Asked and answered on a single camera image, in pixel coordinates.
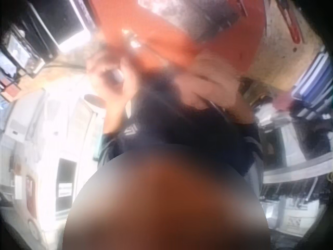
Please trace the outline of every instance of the red object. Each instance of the red object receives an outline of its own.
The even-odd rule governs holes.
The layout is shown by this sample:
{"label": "red object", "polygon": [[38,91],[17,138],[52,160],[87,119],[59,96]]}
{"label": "red object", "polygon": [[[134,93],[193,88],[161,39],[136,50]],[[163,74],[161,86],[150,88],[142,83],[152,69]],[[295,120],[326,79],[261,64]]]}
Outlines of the red object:
{"label": "red object", "polygon": [[25,190],[27,192],[27,209],[31,216],[36,219],[36,184],[33,178],[30,176],[27,176],[25,180]]}
{"label": "red object", "polygon": [[[124,49],[122,29],[133,30],[141,41],[162,57],[187,67],[207,48],[221,55],[241,72],[249,69],[260,44],[265,26],[262,0],[243,0],[247,17],[243,17],[236,0],[228,0],[239,19],[211,41],[198,44],[177,27],[138,5],[137,0],[90,0],[99,26],[109,45]],[[162,67],[160,60],[144,48],[139,58],[146,70]]]}
{"label": "red object", "polygon": [[290,9],[287,0],[277,0],[277,6],[283,16],[283,19],[287,24],[293,42],[296,44],[300,44],[301,33],[298,22],[294,12]]}

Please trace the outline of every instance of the cable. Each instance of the cable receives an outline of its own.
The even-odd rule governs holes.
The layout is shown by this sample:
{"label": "cable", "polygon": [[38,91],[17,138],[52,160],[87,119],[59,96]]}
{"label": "cable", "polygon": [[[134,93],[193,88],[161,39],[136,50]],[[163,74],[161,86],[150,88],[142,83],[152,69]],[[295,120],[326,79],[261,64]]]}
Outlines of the cable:
{"label": "cable", "polygon": [[82,71],[86,71],[86,68],[80,65],[47,65],[45,68],[69,68],[69,69],[78,69]]}

